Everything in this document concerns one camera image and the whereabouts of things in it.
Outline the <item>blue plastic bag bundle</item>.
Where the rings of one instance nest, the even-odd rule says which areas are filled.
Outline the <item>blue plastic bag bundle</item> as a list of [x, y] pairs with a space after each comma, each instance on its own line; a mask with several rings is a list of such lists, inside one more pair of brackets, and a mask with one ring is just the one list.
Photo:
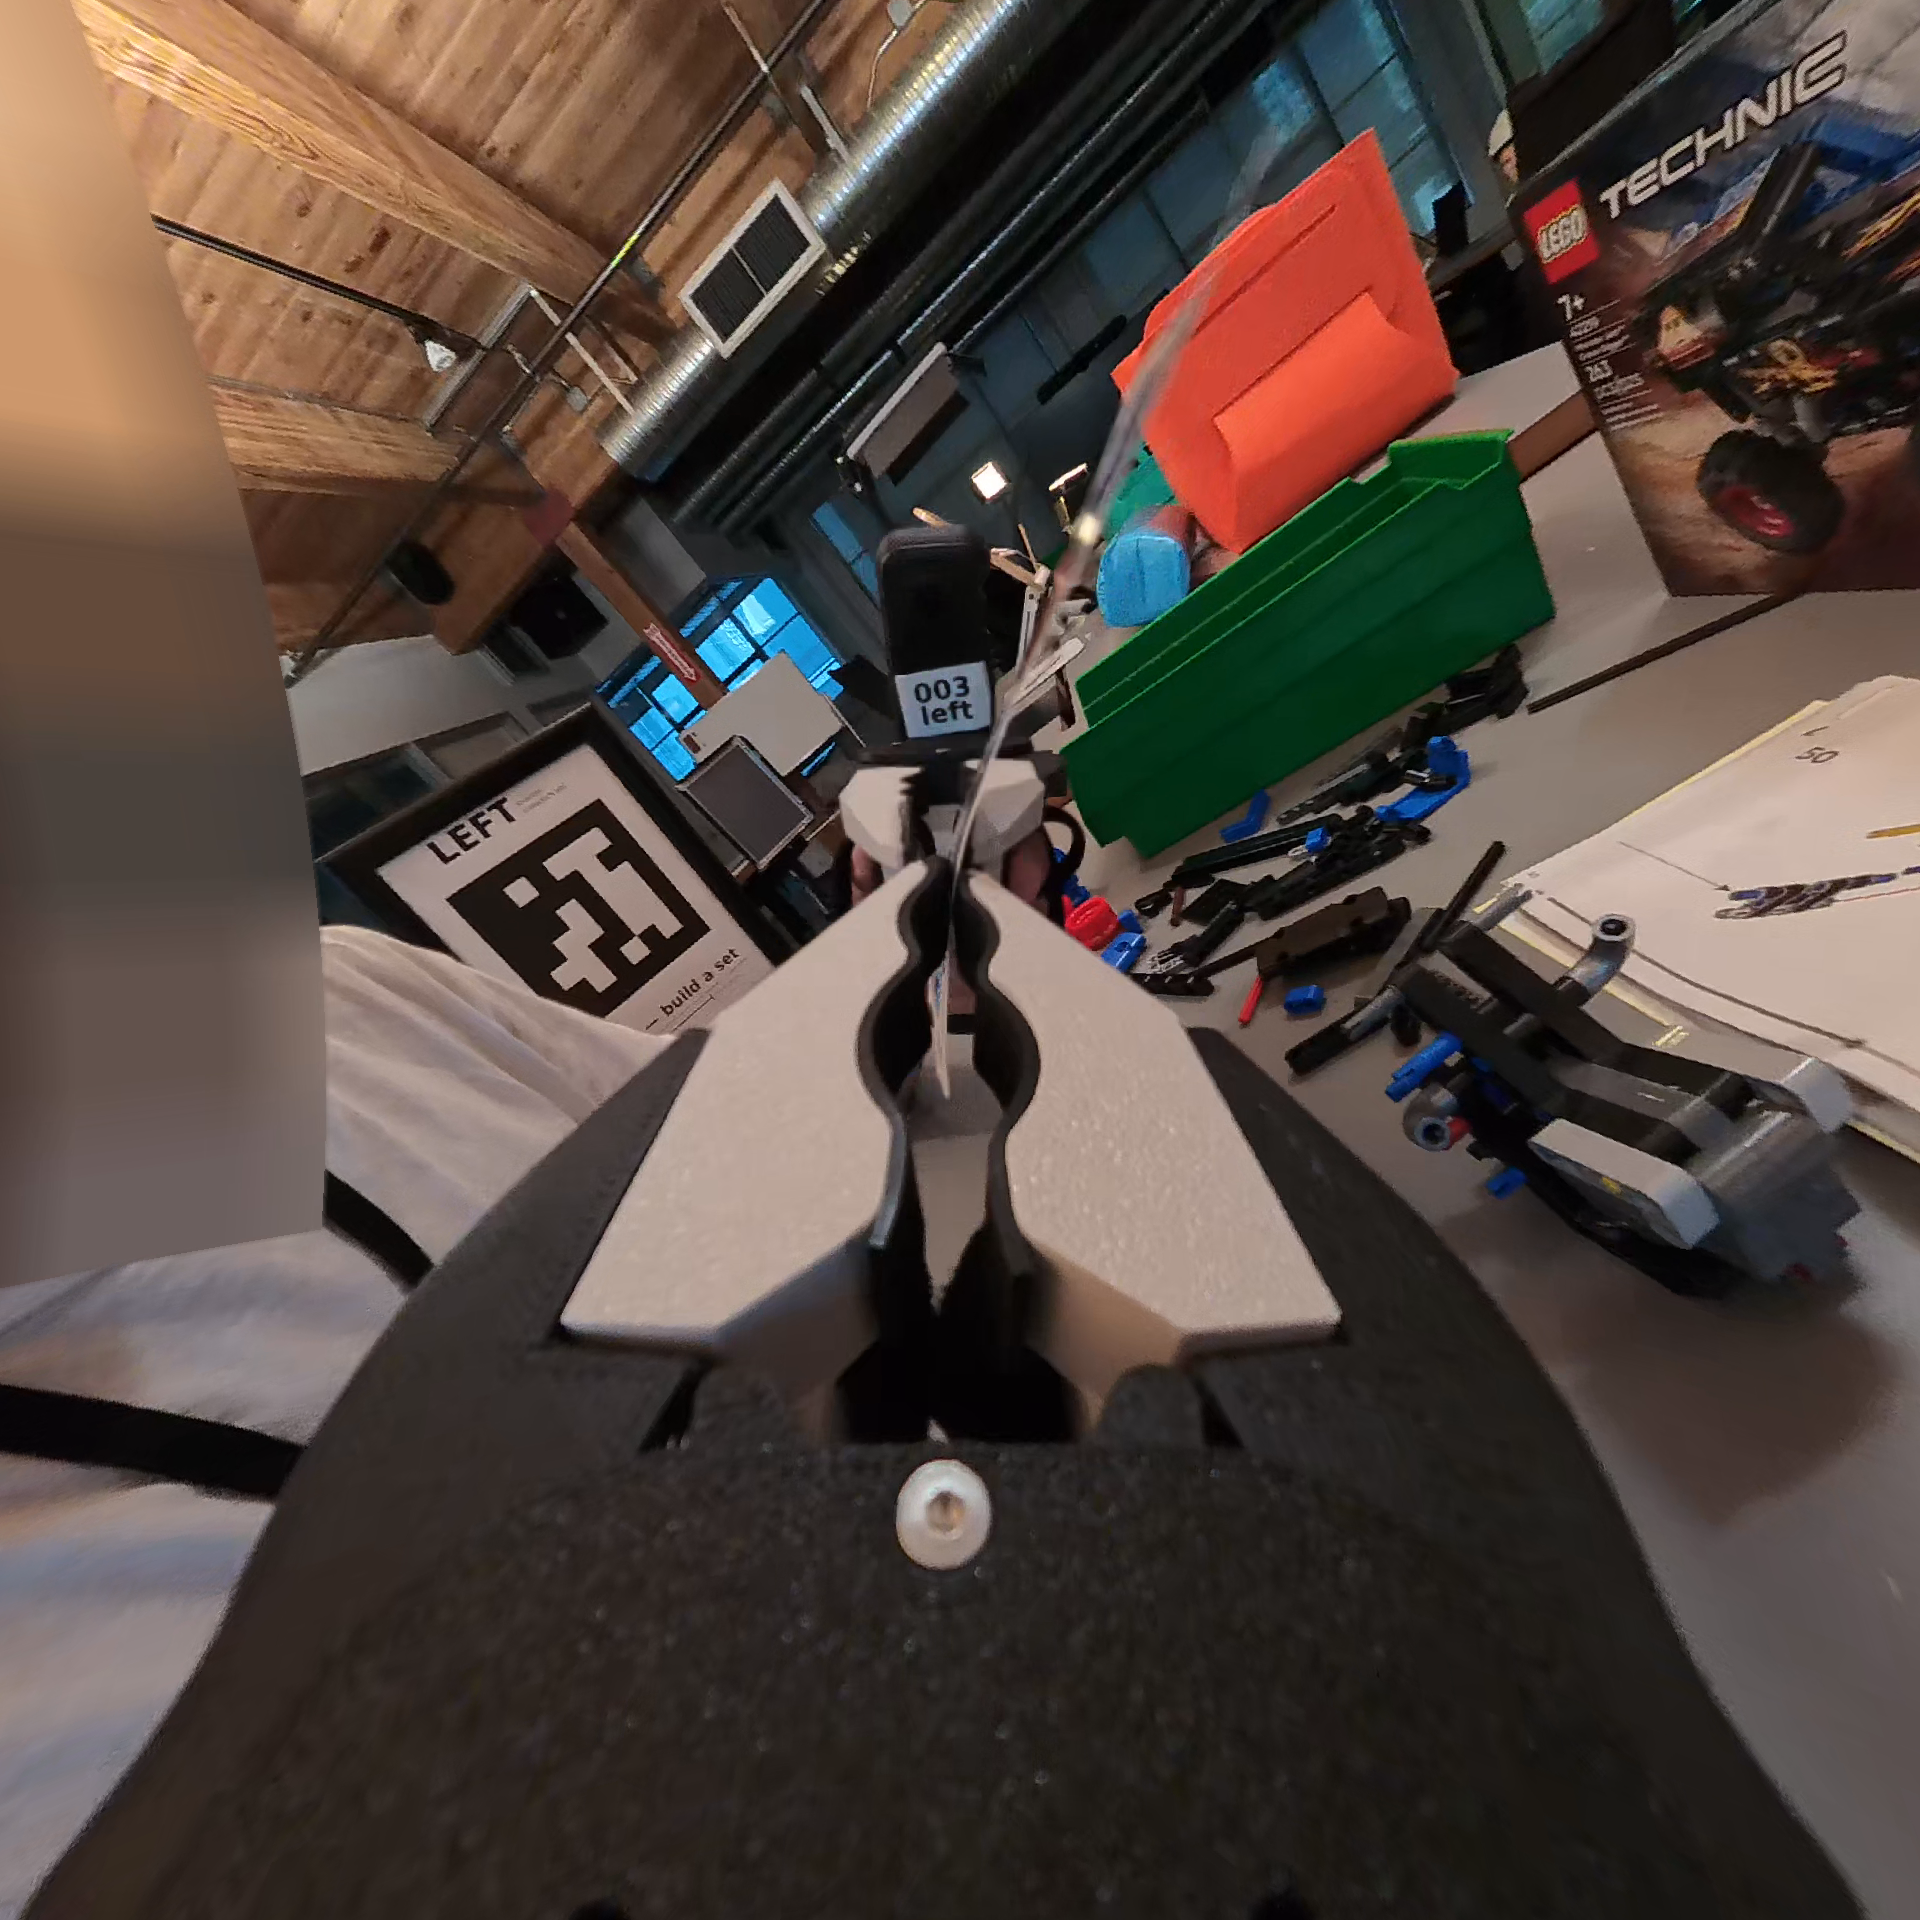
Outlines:
[[1190, 543], [1199, 518], [1183, 494], [1131, 510], [1108, 543], [1102, 543], [1102, 578], [1090, 600], [1108, 630], [1150, 630], [1190, 597]]

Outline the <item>white whiteboard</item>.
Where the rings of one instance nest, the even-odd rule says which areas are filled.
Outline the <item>white whiteboard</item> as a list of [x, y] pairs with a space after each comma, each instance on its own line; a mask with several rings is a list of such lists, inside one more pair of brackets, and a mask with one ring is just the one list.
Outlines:
[[741, 694], [724, 694], [693, 730], [681, 755], [706, 763], [718, 746], [753, 746], [779, 782], [823, 763], [847, 741], [847, 715], [793, 658], [760, 658]]

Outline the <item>grey monitor screen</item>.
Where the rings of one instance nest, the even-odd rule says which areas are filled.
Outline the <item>grey monitor screen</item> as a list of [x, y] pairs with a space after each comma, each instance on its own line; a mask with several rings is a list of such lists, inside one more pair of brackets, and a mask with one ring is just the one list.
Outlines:
[[693, 763], [681, 801], [731, 836], [731, 851], [760, 874], [808, 836], [808, 801], [745, 746], [724, 741]]

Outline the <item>black framed marker sign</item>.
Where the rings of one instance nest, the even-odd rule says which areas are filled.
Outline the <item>black framed marker sign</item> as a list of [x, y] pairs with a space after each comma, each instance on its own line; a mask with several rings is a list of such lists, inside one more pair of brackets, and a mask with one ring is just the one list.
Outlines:
[[793, 957], [599, 695], [348, 836], [321, 865], [393, 938], [636, 1038], [706, 1028]]

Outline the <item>pile of black blue bricks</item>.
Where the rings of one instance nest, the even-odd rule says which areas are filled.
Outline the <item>pile of black blue bricks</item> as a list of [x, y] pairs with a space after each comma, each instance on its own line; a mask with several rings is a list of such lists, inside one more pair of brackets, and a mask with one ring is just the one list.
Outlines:
[[1150, 997], [1216, 997], [1245, 974], [1237, 1028], [1263, 1001], [1287, 1022], [1325, 1009], [1325, 974], [1356, 957], [1396, 957], [1411, 938], [1411, 903], [1383, 888], [1383, 865], [1428, 840], [1428, 817], [1467, 790], [1467, 720], [1530, 710], [1530, 654], [1503, 642], [1458, 666], [1441, 695], [1407, 710], [1356, 763], [1338, 763], [1300, 801], [1253, 791], [1217, 840], [1175, 859], [1154, 888], [1108, 904], [1084, 888], [1078, 851], [1060, 859], [1068, 933], [1102, 945], [1108, 974]]

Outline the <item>colourful sticker sheet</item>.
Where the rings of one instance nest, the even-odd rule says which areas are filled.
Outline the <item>colourful sticker sheet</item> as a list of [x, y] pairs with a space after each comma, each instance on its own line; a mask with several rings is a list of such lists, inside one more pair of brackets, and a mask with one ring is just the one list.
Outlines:
[[[1131, 382], [1116, 401], [1116, 422], [1108, 422], [1102, 468], [1084, 478], [1084, 503], [1068, 510], [1068, 543], [1054, 560], [1054, 587], [1046, 587], [1025, 632], [1018, 632], [1018, 658], [1014, 658], [1018, 681], [1025, 681], [1025, 666], [1046, 666], [1060, 654], [1068, 597], [1084, 597], [1090, 568], [1102, 568], [1108, 503], [1116, 503], [1116, 493], [1127, 493], [1127, 472], [1140, 454], [1140, 422], [1150, 422], [1161, 380], [1183, 372], [1190, 327], [1205, 323], [1205, 308], [1216, 308], [1216, 266], [1199, 266], [1190, 289], [1175, 289], [1175, 323], [1154, 338], [1140, 338], [1140, 372], [1131, 372]], [[955, 997], [955, 903], [963, 903], [963, 874], [973, 874], [973, 829], [980, 829], [1000, 730], [1014, 730], [1014, 715], [991, 720], [991, 746], [973, 755], [973, 790], [963, 790], [955, 840], [947, 840], [947, 957], [935, 974], [935, 1086], [938, 1094], [947, 1094], [947, 997]]]

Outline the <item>white folding document stand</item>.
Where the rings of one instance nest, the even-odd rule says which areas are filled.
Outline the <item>white folding document stand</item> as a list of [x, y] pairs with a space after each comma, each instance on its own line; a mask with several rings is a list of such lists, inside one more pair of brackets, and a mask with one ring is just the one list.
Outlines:
[[1014, 715], [1014, 730], [1046, 730], [1046, 720], [1078, 720], [1078, 681], [1068, 666], [1084, 658], [1084, 632], [1090, 632], [1090, 600], [1068, 597], [1068, 612], [1054, 618], [1054, 568], [1014, 550], [1014, 543], [991, 543], [991, 587], [980, 587], [980, 612], [991, 612], [991, 675], [999, 675], [999, 710]]

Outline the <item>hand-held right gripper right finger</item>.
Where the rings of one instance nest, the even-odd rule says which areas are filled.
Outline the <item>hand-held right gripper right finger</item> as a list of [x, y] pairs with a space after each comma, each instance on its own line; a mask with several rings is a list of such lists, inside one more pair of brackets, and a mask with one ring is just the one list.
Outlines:
[[1014, 903], [955, 888], [973, 1072], [999, 1094], [991, 1193], [955, 1259], [955, 1427], [1078, 1441], [1140, 1364], [1338, 1335], [1253, 1132], [1205, 1067], [1216, 1028]]

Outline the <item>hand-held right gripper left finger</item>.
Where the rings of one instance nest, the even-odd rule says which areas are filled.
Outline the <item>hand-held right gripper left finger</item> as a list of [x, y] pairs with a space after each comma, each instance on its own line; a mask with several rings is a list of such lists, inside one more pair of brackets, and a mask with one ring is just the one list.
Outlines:
[[800, 1427], [927, 1427], [935, 1265], [905, 1086], [938, 1038], [947, 888], [947, 859], [905, 859], [706, 1028], [563, 1335], [741, 1364]]

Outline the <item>green plastic bin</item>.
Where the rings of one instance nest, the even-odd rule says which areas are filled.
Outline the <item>green plastic bin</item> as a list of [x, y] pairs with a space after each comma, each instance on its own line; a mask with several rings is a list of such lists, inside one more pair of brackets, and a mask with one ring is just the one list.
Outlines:
[[1090, 840], [1175, 851], [1534, 630], [1508, 436], [1390, 440], [1078, 675], [1068, 801]]

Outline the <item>orange plastic case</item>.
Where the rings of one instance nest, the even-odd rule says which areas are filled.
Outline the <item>orange plastic case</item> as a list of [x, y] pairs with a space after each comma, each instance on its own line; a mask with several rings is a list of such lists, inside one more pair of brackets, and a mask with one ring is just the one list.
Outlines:
[[1453, 401], [1453, 354], [1376, 126], [1161, 289], [1140, 348], [1116, 360], [1116, 394], [1131, 394], [1150, 348], [1190, 308], [1190, 348], [1140, 440], [1225, 550], [1263, 543]]

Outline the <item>thin black rod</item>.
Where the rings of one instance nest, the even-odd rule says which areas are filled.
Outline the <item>thin black rod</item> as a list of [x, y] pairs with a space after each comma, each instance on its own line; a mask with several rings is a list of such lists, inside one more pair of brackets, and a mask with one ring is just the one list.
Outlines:
[[1647, 654], [1633, 654], [1633, 658], [1612, 658], [1612, 666], [1598, 666], [1598, 675], [1579, 675], [1579, 681], [1555, 681], [1555, 694], [1546, 694], [1546, 695], [1530, 695], [1530, 715], [1550, 715], [1550, 710], [1566, 710], [1566, 695], [1579, 695], [1579, 694], [1604, 694], [1604, 681], [1622, 681], [1622, 675], [1647, 675], [1647, 666], [1662, 666], [1662, 658], [1677, 658], [1677, 654], [1695, 654], [1695, 642], [1711, 642], [1711, 632], [1732, 632], [1732, 630], [1754, 630], [1754, 618], [1766, 618], [1766, 612], [1794, 612], [1807, 587], [1782, 587], [1782, 597], [1759, 597], [1759, 600], [1745, 600], [1745, 612], [1730, 612], [1730, 618], [1702, 618], [1702, 630], [1683, 630], [1683, 632], [1668, 632], [1668, 642], [1647, 642]]

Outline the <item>grey black toy truck chassis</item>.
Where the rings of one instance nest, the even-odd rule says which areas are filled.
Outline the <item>grey black toy truck chassis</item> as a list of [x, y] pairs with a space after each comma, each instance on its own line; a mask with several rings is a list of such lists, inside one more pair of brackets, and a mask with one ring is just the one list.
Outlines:
[[1754, 1038], [1711, 1053], [1612, 1038], [1598, 985], [1635, 920], [1598, 918], [1550, 976], [1494, 938], [1520, 903], [1453, 918], [1390, 976], [1428, 1028], [1390, 1072], [1407, 1144], [1482, 1156], [1482, 1190], [1534, 1190], [1574, 1238], [1683, 1297], [1838, 1280], [1852, 1219], [1838, 1067]]

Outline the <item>white instruction booklet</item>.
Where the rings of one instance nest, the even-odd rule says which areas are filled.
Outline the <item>white instruction booklet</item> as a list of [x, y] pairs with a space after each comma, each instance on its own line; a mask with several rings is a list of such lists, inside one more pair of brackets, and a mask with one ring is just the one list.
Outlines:
[[1520, 920], [1633, 918], [1612, 997], [1838, 1067], [1852, 1132], [1920, 1156], [1920, 681], [1882, 675], [1534, 859]]

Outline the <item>brown flat board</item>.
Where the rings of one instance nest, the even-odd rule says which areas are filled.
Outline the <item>brown flat board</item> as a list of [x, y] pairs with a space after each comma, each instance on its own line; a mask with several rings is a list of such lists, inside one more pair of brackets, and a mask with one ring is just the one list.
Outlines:
[[1566, 394], [1566, 401], [1534, 401], [1534, 394], [1453, 394], [1422, 436], [1428, 436], [1428, 440], [1503, 436], [1520, 478], [1534, 478], [1546, 468], [1555, 468], [1574, 440], [1598, 436], [1598, 409], [1594, 409], [1579, 394]]

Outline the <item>grey rectangular light panel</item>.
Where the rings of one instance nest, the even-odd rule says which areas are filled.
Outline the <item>grey rectangular light panel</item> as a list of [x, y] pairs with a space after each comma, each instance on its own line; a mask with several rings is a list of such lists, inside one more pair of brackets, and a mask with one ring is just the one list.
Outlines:
[[927, 451], [963, 416], [963, 380], [955, 354], [935, 348], [903, 394], [850, 436], [850, 468], [874, 478], [905, 478], [905, 468], [927, 468]]

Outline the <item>silver air duct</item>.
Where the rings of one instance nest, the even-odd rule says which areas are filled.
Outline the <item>silver air duct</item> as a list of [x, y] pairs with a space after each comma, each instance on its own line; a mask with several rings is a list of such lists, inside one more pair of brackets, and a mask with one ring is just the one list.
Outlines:
[[681, 323], [636, 409], [599, 436], [628, 478], [671, 472], [741, 394], [800, 380], [883, 282], [903, 282], [955, 215], [1014, 185], [1054, 139], [1116, 95], [1190, 0], [963, 0], [864, 104], [847, 158], [786, 203], [808, 230], [800, 266], [753, 299], [745, 327]]

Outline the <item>person's left hand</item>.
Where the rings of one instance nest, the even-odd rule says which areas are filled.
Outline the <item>person's left hand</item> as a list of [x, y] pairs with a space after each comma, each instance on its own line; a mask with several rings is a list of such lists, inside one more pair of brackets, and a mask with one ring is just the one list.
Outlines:
[[[847, 840], [847, 903], [864, 903], [874, 881], [883, 881], [883, 865], [874, 865], [857, 840]], [[1054, 836], [1046, 836], [1046, 829], [1018, 836], [1018, 840], [1000, 851], [999, 881], [1000, 881], [1014, 903], [1025, 903], [1035, 918], [1054, 918]]]

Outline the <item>white ceiling vent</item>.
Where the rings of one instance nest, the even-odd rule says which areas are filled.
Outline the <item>white ceiling vent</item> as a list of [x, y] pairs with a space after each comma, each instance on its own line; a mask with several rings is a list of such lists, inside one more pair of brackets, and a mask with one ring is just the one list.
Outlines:
[[731, 237], [681, 282], [681, 315], [731, 360], [823, 257], [827, 237], [800, 203], [760, 185]]

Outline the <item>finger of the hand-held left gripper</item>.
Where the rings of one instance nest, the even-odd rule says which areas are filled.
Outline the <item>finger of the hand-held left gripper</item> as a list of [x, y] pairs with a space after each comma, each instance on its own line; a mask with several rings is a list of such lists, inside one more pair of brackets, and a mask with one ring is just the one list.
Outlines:
[[1046, 768], [1025, 755], [999, 755], [973, 782], [973, 865], [1000, 865], [1046, 829]]
[[850, 865], [903, 874], [927, 859], [927, 763], [857, 763], [834, 791]]

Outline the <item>toy truck set box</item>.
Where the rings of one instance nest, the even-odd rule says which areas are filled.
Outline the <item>toy truck set box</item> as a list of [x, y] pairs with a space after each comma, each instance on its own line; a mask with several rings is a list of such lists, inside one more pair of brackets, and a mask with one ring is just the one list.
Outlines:
[[1508, 95], [1508, 228], [1668, 597], [1920, 587], [1920, 9], [1702, 12]]

